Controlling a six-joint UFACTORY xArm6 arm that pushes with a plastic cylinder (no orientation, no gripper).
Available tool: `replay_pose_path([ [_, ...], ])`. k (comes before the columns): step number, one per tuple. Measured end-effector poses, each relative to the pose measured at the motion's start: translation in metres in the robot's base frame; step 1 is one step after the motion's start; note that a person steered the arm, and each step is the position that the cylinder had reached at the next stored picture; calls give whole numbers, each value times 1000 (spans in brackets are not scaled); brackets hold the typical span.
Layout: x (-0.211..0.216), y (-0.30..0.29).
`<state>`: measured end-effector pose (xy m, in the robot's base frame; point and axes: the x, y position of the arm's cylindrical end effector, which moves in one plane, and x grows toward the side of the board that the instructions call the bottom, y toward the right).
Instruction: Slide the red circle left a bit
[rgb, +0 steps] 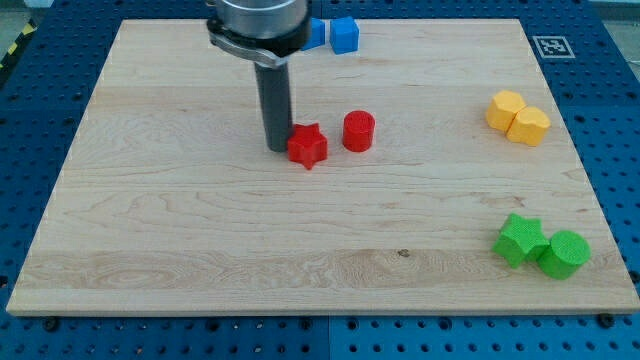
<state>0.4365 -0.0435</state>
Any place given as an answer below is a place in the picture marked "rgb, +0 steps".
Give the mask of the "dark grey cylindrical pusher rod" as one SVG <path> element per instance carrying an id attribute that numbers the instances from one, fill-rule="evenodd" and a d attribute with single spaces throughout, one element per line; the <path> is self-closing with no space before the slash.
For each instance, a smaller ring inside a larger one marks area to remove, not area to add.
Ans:
<path id="1" fill-rule="evenodd" d="M 270 68 L 254 65 L 267 147 L 286 152 L 292 134 L 292 107 L 287 64 Z"/>

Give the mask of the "blue block behind arm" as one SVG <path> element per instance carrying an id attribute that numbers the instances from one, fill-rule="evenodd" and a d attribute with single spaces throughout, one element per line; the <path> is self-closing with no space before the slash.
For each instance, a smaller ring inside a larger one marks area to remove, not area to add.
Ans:
<path id="1" fill-rule="evenodd" d="M 311 34 L 306 44 L 301 48 L 302 51 L 307 51 L 313 48 L 323 46 L 326 42 L 325 39 L 326 25 L 325 22 L 318 18 L 311 18 Z"/>

